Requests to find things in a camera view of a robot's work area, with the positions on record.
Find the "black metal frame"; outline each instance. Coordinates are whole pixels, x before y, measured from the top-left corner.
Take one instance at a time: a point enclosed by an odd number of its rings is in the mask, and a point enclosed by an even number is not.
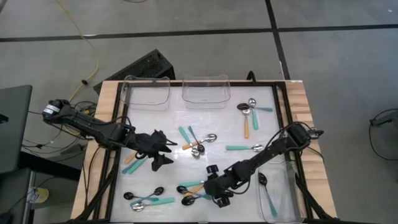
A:
[[[287,117],[288,117],[288,122],[289,124],[292,122],[292,114],[290,111],[290,106],[289,106],[289,101],[287,99],[287,90],[286,90],[286,85],[285,82],[257,82],[255,75],[253,74],[253,72],[251,71],[247,77],[247,80],[252,80],[251,82],[231,82],[231,86],[269,86],[272,88],[272,93],[274,95],[274,103],[275,103],[275,110],[277,113],[277,119],[278,119],[278,123],[279,123],[279,128],[283,128],[284,127],[284,121],[282,119],[282,112],[280,109],[280,104],[279,104],[279,96],[278,96],[278,88],[282,91],[282,96],[284,98],[284,106],[286,108],[286,113],[287,113]],[[116,99],[115,99],[115,104],[114,104],[114,109],[113,109],[113,118],[118,116],[119,113],[119,107],[120,107],[120,97],[121,97],[121,87],[123,85],[123,82],[119,82],[118,84],[118,91],[116,93]],[[182,82],[172,82],[170,83],[170,86],[182,86]],[[123,106],[123,110],[122,110],[122,116],[127,116],[127,105],[124,104]],[[116,151],[116,155],[114,158],[113,162],[119,163],[120,162],[120,150]],[[304,185],[305,187],[307,187],[307,185],[305,184],[305,177],[304,177],[304,171],[303,171],[303,167],[302,167],[302,161],[301,158],[298,155],[295,155],[295,161],[296,161],[296,165],[298,167],[298,175],[299,177],[304,181]],[[108,170],[108,166],[109,166],[109,159],[110,159],[110,152],[105,154],[105,158],[104,158],[104,165],[101,171],[101,179],[99,182],[99,185],[102,185],[104,182],[104,179],[106,177],[106,173]],[[286,161],[291,161],[289,154],[285,154],[285,160]],[[113,182],[111,183],[110,189],[109,189],[109,196],[108,196],[108,201],[107,201],[107,205],[106,205],[106,213],[105,213],[105,219],[109,219],[111,218],[111,211],[112,211],[112,207],[113,207],[113,196],[114,196],[114,190],[116,187],[116,182],[117,182],[117,178],[115,178],[113,180]],[[97,205],[97,207],[94,210],[94,216],[93,219],[98,219],[99,217],[99,213],[100,213],[100,206],[101,203],[99,203]],[[309,203],[307,202],[305,204],[305,210],[307,212],[307,217],[312,218],[312,209],[309,205]]]

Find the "transparent container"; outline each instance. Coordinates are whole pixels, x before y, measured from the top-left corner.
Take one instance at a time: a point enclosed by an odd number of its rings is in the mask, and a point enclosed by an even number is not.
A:
[[[304,217],[299,207],[300,190],[295,184],[295,171],[292,163],[265,163],[257,169],[257,176],[259,172],[264,174],[267,179],[266,188],[257,182],[260,210],[264,221],[268,223],[302,223]]]
[[[129,75],[122,85],[121,100],[135,110],[167,110],[170,101],[170,79],[137,78]]]
[[[194,77],[185,75],[182,80],[182,99],[187,108],[221,109],[231,98],[231,86],[227,75]]]

